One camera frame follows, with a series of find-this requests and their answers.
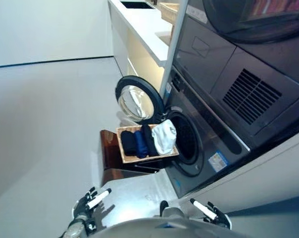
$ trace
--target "countertop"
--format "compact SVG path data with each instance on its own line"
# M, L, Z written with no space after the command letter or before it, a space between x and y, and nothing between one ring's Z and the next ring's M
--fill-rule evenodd
M161 19L161 12L156 8L128 9L120 0L108 0L108 2L116 9L129 29L153 57L157 65L164 67L169 47L157 35L170 34L172 24Z

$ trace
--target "dryer vent grille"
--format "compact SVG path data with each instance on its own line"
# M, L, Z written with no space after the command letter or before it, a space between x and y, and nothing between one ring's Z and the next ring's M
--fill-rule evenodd
M247 124L251 125L281 96L279 91L243 69L223 101Z

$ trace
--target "dark wooden stand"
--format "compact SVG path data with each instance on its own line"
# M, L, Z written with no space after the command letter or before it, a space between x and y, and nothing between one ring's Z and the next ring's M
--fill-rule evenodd
M100 138L103 157L102 186L115 179L153 174L165 167L163 160L124 164L116 134L108 130L101 130Z

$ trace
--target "folded clothes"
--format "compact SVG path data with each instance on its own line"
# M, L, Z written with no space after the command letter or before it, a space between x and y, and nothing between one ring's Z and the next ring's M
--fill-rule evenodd
M157 152L160 155L171 154L173 152L177 135L176 128L171 120L168 119L155 126L151 132Z
M149 156L157 156L158 152L155 148L154 138L151 135L151 129L149 125L142 125L141 132L143 134L146 146L148 147Z
M121 141L124 154L126 156L136 156L136 140L134 134L127 130L121 132Z
M136 140L136 156L138 158L145 158L148 155L148 148L143 138L143 134L137 130L134 132L135 140Z

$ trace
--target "wicker basket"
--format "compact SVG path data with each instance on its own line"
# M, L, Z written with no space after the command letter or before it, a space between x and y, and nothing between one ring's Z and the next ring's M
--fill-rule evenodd
M176 148L176 146L174 146L173 149L173 153L169 154L169 155L158 155L158 156L146 156L145 158L138 158L136 156L126 156L124 154L124 150L123 150L123 146L122 146L122 141L121 141L121 133L125 130L130 131L130 132L135 132L137 130L141 130L141 125L135 125L135 126L124 126L124 127L119 127L116 129L116 136L118 138L118 142L119 142L119 147L120 147L120 152L121 152L121 157L122 157L122 162L124 164L128 164L128 163L135 163L135 162L141 162L141 161L148 161L148 160L154 160L154 159L159 159L159 158L165 158L165 157L171 157L171 156L176 156L179 155L179 152Z
M175 25L179 3L160 2L161 18Z

